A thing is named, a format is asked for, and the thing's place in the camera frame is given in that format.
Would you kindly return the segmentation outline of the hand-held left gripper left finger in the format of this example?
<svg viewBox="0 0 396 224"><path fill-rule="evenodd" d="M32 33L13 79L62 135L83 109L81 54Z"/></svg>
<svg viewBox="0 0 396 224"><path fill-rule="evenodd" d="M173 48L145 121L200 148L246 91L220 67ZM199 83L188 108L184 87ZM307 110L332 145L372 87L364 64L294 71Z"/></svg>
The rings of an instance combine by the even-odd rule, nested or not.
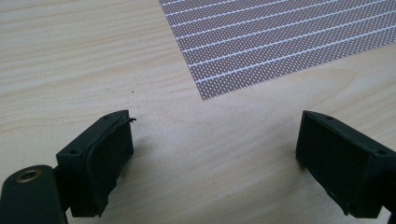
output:
<svg viewBox="0 0 396 224"><path fill-rule="evenodd" d="M103 214L123 166L134 154L133 120L127 110L107 114L56 154L73 216Z"/></svg>

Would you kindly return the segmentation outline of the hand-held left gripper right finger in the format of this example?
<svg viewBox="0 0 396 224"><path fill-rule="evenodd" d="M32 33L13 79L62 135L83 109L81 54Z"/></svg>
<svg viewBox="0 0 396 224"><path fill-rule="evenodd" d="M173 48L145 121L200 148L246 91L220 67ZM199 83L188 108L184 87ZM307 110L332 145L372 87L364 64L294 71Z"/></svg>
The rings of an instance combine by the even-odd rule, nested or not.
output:
<svg viewBox="0 0 396 224"><path fill-rule="evenodd" d="M342 121L305 110L296 159L346 215L396 218L396 152Z"/></svg>

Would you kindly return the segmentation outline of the brown striped woven placemat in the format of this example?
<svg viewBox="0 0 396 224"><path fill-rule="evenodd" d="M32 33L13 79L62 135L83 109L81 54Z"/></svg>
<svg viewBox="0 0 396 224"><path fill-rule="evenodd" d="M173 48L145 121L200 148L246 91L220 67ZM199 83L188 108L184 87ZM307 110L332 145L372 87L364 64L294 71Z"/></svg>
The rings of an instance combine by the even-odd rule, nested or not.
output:
<svg viewBox="0 0 396 224"><path fill-rule="evenodd" d="M396 43L396 0L159 0L203 99Z"/></svg>

